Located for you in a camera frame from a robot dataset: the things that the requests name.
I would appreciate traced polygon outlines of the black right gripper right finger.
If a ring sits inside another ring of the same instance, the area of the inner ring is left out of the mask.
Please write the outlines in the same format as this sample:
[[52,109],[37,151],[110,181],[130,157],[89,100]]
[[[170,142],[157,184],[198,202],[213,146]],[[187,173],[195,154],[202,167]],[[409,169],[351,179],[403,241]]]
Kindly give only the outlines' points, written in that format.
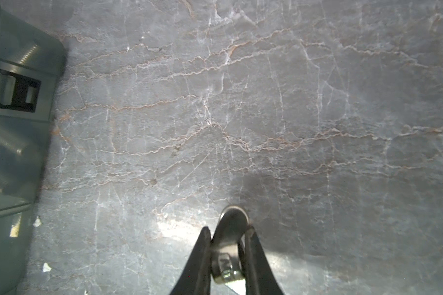
[[247,295],[283,295],[253,226],[244,235],[244,273]]

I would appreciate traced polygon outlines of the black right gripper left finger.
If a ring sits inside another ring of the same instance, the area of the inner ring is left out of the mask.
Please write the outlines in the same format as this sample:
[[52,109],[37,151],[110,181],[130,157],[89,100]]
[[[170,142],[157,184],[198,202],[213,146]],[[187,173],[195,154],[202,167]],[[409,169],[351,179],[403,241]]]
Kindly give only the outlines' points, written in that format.
[[211,284],[211,233],[203,227],[194,244],[182,275],[170,295],[209,295]]

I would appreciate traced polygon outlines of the dark metal clip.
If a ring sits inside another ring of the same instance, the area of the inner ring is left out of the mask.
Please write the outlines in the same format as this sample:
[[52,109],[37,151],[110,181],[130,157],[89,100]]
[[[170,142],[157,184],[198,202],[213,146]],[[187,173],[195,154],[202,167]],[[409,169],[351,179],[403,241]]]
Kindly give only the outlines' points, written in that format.
[[229,205],[223,209],[210,247],[210,268],[215,283],[244,279],[242,238],[248,225],[248,214],[240,206]]

